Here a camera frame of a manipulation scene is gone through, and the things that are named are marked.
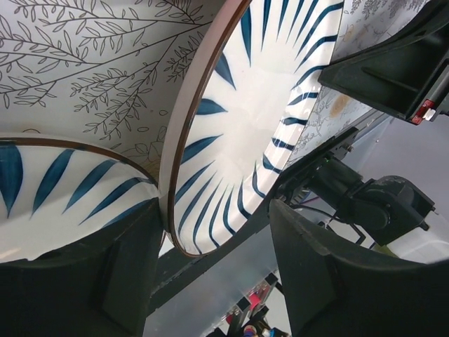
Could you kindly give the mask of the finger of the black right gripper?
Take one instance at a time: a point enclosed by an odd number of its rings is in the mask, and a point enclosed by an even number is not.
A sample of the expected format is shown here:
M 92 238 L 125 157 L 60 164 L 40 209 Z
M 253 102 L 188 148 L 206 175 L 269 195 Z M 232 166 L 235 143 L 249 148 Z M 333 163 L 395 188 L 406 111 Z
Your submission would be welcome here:
M 380 44 L 332 62 L 325 87 L 397 119 L 448 114 L 448 2 L 429 1 Z

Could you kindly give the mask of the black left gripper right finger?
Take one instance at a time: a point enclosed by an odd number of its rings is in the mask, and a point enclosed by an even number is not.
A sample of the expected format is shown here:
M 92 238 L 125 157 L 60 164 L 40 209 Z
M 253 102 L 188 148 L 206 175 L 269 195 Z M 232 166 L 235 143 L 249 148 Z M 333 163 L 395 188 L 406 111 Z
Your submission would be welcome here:
M 282 201 L 269 221 L 294 336 L 447 336 L 448 262 L 358 246 Z

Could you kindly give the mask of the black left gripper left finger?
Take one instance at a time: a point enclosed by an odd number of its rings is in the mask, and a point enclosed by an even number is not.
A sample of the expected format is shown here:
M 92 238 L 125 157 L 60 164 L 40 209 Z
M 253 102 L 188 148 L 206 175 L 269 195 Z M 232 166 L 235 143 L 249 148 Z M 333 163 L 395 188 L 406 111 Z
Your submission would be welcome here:
M 141 336 L 161 246 L 156 199 L 36 260 L 1 265 L 2 336 Z

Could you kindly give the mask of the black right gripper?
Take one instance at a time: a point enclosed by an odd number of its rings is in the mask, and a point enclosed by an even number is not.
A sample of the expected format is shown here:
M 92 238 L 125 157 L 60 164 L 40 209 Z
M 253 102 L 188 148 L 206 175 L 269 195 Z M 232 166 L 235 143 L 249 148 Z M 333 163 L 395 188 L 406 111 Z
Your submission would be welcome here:
M 435 203 L 415 184 L 400 176 L 365 181 L 334 156 L 326 155 L 288 167 L 280 177 L 284 192 L 305 187 L 335 209 L 335 217 L 361 226 L 380 246 L 419 228 L 427 231 L 426 217 Z

